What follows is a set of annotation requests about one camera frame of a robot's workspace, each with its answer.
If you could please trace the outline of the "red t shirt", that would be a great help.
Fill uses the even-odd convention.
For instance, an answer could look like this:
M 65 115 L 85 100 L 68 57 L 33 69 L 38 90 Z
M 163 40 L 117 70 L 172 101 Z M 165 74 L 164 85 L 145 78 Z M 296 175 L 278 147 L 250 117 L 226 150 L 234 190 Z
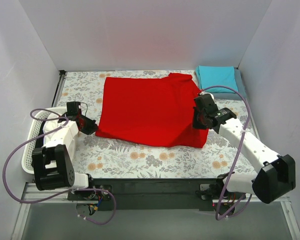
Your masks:
M 199 92 L 190 74 L 107 77 L 95 135 L 152 147 L 201 149 L 208 131 L 192 126 L 194 99 Z

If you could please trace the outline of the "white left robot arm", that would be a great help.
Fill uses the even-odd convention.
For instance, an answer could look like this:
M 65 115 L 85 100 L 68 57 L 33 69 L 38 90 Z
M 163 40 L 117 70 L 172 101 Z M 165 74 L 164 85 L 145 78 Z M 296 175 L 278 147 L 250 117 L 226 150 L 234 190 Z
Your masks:
M 91 184 L 89 174 L 77 173 L 73 167 L 78 133 L 91 135 L 98 125 L 84 115 L 71 116 L 66 126 L 66 120 L 51 113 L 43 126 L 43 133 L 61 127 L 43 137 L 43 146 L 32 151 L 32 163 L 35 184 L 38 190 L 54 190 L 59 188 L 79 189 L 79 194 L 85 200 L 96 196 L 96 187 Z

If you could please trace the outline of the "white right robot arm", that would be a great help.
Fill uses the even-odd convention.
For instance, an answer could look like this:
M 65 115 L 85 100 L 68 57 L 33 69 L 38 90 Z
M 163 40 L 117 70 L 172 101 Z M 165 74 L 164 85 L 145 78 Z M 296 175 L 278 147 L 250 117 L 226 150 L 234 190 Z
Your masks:
M 217 177 L 204 192 L 227 199 L 233 193 L 256 195 L 269 204 L 296 187 L 296 163 L 290 155 L 280 155 L 245 131 L 243 124 L 229 108 L 219 109 L 209 93 L 194 99 L 193 127 L 214 130 L 229 141 L 253 166 L 255 175 L 229 171 Z

